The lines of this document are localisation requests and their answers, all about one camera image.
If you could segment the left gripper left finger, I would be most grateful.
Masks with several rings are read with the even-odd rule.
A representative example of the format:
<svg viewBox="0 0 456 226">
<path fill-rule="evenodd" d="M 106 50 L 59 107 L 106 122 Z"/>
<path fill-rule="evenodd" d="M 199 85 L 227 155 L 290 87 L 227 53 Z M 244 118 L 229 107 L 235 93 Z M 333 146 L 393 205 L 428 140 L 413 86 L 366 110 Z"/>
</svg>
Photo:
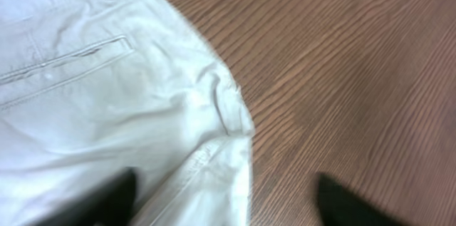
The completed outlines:
<svg viewBox="0 0 456 226">
<path fill-rule="evenodd" d="M 126 226 L 133 218 L 137 175 L 132 168 L 37 223 L 38 226 Z"/>
</svg>

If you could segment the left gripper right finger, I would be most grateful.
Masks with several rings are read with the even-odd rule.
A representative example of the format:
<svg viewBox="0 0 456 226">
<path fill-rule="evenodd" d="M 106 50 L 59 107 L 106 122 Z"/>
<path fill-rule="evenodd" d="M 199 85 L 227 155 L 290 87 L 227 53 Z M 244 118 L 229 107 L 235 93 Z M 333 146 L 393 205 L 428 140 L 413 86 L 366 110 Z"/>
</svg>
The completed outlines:
<svg viewBox="0 0 456 226">
<path fill-rule="evenodd" d="M 316 206 L 324 226 L 406 226 L 407 223 L 387 215 L 335 178 L 318 174 Z"/>
</svg>

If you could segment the beige khaki shorts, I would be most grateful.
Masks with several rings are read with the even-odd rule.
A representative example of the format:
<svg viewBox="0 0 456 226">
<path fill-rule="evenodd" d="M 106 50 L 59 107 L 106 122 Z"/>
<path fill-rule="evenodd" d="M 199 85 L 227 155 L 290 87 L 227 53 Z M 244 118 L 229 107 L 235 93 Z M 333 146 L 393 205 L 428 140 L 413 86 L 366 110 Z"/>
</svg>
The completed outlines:
<svg viewBox="0 0 456 226">
<path fill-rule="evenodd" d="M 248 225 L 254 124 L 167 0 L 1 0 L 1 223 L 134 173 L 129 225 Z"/>
</svg>

